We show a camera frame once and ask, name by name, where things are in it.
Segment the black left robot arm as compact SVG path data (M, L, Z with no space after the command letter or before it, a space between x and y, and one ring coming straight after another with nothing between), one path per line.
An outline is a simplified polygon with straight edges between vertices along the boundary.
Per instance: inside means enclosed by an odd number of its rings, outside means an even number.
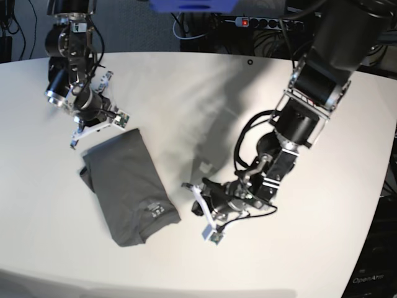
M277 211L272 199L283 178L291 172L300 147L310 148L312 135L319 135L350 86L379 36L396 15L395 1L321 1L324 7L310 49L294 66L290 81L275 109L263 116L272 131L256 145L256 157L246 163L240 148L254 119L244 126L233 152L236 179L216 183L185 184L195 202L192 212L206 218L204 237L221 237L228 225Z

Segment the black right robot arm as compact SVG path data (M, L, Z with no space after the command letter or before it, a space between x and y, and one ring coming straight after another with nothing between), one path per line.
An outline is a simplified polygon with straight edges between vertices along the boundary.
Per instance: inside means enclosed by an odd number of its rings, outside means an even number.
M91 87L101 66L104 51L97 51L93 35L99 30L93 23L96 1L49 1L47 15L55 18L45 39L49 57L48 102L70 115L78 127L71 137L76 148L83 137L112 125L116 108L102 90Z

